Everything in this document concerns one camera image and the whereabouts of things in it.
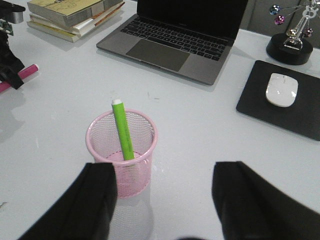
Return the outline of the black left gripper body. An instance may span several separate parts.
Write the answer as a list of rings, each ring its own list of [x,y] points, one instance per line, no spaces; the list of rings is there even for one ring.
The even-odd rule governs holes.
[[[25,7],[5,0],[0,1],[0,69],[9,69],[17,74],[24,68],[23,63],[13,54],[9,36],[14,35],[12,24],[24,21]]]

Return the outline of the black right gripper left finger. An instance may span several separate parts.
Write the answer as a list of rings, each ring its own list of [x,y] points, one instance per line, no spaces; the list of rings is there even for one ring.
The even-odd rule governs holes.
[[[118,198],[111,163],[86,163],[21,240],[106,240]]]

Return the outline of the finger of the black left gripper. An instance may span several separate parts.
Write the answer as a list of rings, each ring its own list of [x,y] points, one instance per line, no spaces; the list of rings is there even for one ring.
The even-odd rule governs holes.
[[[19,76],[19,72],[24,68],[23,64],[17,66],[0,65],[0,81],[9,84],[15,90],[19,89],[23,84],[23,80]]]

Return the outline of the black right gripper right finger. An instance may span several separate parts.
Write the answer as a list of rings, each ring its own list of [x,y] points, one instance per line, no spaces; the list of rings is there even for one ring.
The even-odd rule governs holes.
[[[242,161],[216,162],[212,199],[226,240],[318,240],[320,215]]]

